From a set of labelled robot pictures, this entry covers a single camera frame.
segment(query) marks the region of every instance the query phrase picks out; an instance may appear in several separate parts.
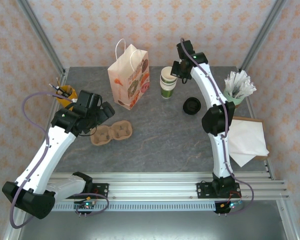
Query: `gray tabletop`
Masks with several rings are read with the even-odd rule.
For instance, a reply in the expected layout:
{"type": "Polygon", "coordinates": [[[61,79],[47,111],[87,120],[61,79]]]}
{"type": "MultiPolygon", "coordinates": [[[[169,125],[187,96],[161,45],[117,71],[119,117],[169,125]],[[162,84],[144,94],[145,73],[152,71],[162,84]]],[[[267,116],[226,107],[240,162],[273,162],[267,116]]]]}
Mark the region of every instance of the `gray tabletop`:
{"type": "MultiPolygon", "coordinates": [[[[115,115],[104,125],[127,120],[133,134],[125,140],[112,140],[102,146],[91,144],[90,137],[79,136],[55,168],[56,172],[150,173],[150,172],[212,172],[212,147],[201,119],[207,111],[204,98],[194,80],[177,82],[173,96],[163,99],[160,93],[160,73],[163,67],[150,67],[150,88],[127,110],[114,103],[107,67],[71,67],[66,84],[77,91],[100,94],[109,102],[115,115]],[[196,115],[183,112],[189,97],[201,102],[196,115]]],[[[215,81],[223,91],[224,79],[235,67],[211,67],[215,81]]],[[[250,117],[244,100],[235,116],[250,117]]],[[[235,172],[264,171],[262,161],[252,160],[240,168],[233,160],[235,172]]]]}

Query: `paper bag handle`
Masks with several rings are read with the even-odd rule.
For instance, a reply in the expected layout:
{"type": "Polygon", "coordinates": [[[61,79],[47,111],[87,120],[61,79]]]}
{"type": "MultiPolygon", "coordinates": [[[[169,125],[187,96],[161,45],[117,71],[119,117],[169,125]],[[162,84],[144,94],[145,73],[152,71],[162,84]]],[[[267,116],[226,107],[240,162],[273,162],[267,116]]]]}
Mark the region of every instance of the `paper bag handle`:
{"type": "Polygon", "coordinates": [[[118,45],[121,41],[124,41],[124,52],[126,52],[126,40],[124,38],[121,38],[118,43],[116,44],[115,46],[115,60],[118,61],[118,55],[117,55],[117,48],[118,48],[118,45]]]}
{"type": "Polygon", "coordinates": [[[134,67],[132,66],[131,57],[132,57],[132,55],[133,55],[136,51],[140,51],[140,53],[142,54],[141,49],[137,49],[137,50],[135,50],[133,53],[131,53],[131,56],[130,56],[130,65],[131,65],[131,68],[132,68],[133,71],[135,71],[135,69],[134,69],[134,67]]]}

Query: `white napkin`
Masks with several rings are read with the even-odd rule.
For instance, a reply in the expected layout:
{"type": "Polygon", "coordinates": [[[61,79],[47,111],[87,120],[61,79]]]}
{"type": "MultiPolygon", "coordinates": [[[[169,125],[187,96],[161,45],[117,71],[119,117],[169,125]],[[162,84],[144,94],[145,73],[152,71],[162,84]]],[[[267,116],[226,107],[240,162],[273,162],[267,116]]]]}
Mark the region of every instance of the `white napkin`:
{"type": "Polygon", "coordinates": [[[228,133],[229,154],[242,167],[255,156],[267,156],[262,122],[232,120],[228,133]]]}

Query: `orange patterned wall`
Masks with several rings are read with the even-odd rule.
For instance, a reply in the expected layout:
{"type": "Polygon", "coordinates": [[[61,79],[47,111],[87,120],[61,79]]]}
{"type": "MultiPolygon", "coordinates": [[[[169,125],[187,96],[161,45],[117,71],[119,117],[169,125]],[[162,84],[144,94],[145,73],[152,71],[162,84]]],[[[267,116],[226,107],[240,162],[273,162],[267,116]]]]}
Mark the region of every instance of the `orange patterned wall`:
{"type": "MultiPolygon", "coordinates": [[[[10,208],[1,188],[23,172],[43,140],[43,134],[23,117],[22,100],[30,93],[50,90],[47,85],[57,76],[17,1],[0,0],[0,239],[10,208]]],[[[51,98],[29,102],[29,117],[45,126],[51,98]]]]}
{"type": "Polygon", "coordinates": [[[110,66],[121,38],[151,66],[178,60],[180,37],[211,65],[240,67],[275,0],[29,0],[65,68],[110,66]]]}
{"type": "Polygon", "coordinates": [[[300,213],[300,0],[287,1],[248,73],[258,89],[251,99],[268,128],[275,175],[287,180],[300,213]]]}

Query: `paper bag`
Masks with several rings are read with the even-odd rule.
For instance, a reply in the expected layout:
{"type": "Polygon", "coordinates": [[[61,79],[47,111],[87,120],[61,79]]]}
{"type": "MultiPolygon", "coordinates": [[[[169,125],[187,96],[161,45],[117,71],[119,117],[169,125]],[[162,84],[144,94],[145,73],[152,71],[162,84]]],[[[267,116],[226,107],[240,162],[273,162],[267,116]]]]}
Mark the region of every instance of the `paper bag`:
{"type": "Polygon", "coordinates": [[[109,80],[115,103],[130,110],[149,88],[148,52],[137,49],[121,39],[115,47],[116,61],[108,68],[109,80]],[[124,41],[124,53],[118,58],[118,44],[124,41]]]}

